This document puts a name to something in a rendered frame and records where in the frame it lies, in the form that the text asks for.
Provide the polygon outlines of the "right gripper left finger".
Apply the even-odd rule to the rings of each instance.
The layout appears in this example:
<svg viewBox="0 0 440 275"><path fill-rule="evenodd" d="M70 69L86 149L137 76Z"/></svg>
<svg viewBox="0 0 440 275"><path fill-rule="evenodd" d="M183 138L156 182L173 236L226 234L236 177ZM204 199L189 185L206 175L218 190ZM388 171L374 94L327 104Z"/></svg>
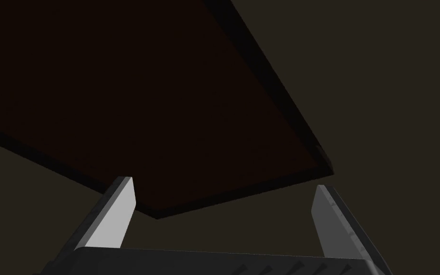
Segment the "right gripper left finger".
<svg viewBox="0 0 440 275"><path fill-rule="evenodd" d="M120 248L136 208L132 177L118 177L60 251L81 247Z"/></svg>

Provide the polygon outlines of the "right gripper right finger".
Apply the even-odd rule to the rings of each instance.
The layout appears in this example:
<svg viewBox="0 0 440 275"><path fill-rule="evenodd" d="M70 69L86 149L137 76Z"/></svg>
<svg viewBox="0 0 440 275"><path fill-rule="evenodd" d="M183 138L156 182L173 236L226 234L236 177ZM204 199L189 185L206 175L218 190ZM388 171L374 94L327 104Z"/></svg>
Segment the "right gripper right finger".
<svg viewBox="0 0 440 275"><path fill-rule="evenodd" d="M317 186L311 216L324 257L364 260L371 272L391 271L333 186Z"/></svg>

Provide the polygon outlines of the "dark brown table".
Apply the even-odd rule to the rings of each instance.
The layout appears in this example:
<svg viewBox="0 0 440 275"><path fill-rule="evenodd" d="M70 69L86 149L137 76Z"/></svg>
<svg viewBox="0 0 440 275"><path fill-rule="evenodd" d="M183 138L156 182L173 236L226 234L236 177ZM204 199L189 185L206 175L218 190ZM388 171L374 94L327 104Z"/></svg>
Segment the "dark brown table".
<svg viewBox="0 0 440 275"><path fill-rule="evenodd" d="M231 0L0 0L0 146L156 219L334 173Z"/></svg>

